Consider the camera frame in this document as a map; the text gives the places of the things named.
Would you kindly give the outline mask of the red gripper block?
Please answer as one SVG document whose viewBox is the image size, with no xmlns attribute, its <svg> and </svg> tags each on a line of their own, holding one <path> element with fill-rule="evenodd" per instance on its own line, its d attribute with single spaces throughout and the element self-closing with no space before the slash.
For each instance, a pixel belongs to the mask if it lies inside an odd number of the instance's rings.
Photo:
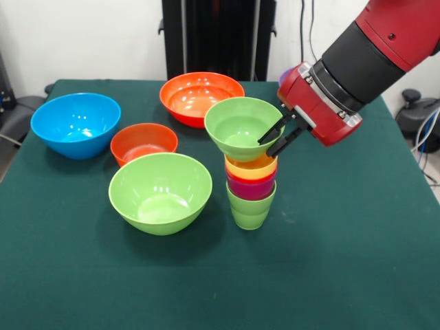
<svg viewBox="0 0 440 330">
<path fill-rule="evenodd" d="M 352 134 L 362 123 L 362 117 L 350 114 L 339 107 L 324 92 L 324 87 L 314 74 L 312 65 L 303 62 L 294 67 L 280 84 L 278 98 L 290 110 L 282 116 L 260 139 L 266 144 L 281 134 L 281 129 L 291 120 L 303 119 L 307 126 L 298 126 L 288 135 L 280 137 L 269 147 L 266 155 L 276 158 L 302 133 L 311 134 L 325 146 L 331 146 Z"/>
</svg>

